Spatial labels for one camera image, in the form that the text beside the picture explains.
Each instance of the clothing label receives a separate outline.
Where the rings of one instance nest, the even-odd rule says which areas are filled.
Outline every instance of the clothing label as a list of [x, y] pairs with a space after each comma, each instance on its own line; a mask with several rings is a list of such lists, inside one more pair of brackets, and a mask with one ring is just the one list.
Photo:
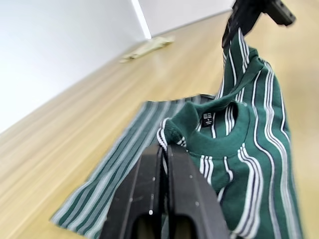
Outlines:
[[210, 127], [213, 124], [211, 113], [203, 114], [201, 126], [202, 128]]

